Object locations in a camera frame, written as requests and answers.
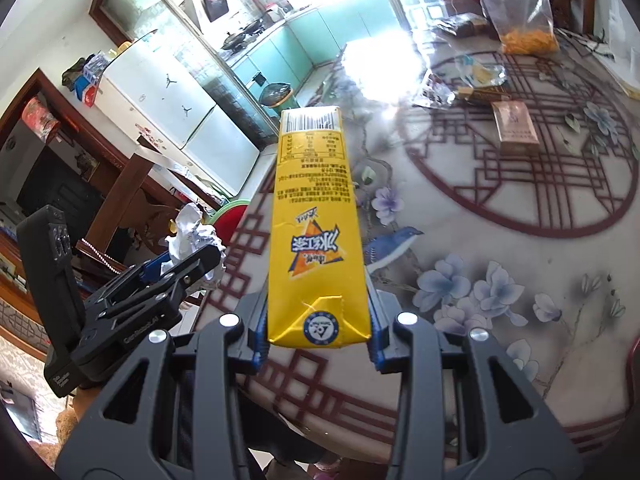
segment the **trash can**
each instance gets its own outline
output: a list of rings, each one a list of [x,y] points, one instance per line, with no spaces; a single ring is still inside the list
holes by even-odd
[[[271,83],[264,87],[260,94],[260,104],[274,110],[278,117],[283,110],[300,108],[293,96],[293,89],[289,83]]]

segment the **refrigerator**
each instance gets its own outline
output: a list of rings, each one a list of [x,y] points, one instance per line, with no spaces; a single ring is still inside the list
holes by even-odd
[[[175,57],[137,41],[102,74],[95,105],[131,139],[163,155],[228,197],[247,180],[258,149]]]

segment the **yellow snack package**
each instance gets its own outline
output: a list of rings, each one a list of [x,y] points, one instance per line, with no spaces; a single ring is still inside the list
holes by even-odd
[[[270,251],[272,344],[338,348],[369,339],[362,244],[338,107],[282,113]]]

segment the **marble tabletop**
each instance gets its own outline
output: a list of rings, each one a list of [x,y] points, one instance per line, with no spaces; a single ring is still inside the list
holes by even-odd
[[[625,361],[640,335],[640,104],[568,40],[549,57],[505,56],[484,37],[414,40],[348,44],[316,99],[342,110],[367,270],[441,330],[490,330],[578,450],[597,452],[624,420]],[[504,65],[540,155],[500,156],[490,107],[411,105],[427,68],[459,82],[454,58],[465,53]],[[232,239],[199,327],[264,283],[273,177]],[[373,462],[389,457],[399,382],[374,370],[363,344],[272,346],[260,374],[241,380],[310,439]],[[447,423],[454,435],[452,408]]]

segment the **bag of orange food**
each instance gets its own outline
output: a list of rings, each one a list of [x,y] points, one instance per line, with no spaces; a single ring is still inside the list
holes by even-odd
[[[558,50],[549,0],[481,0],[500,35],[505,54]]]

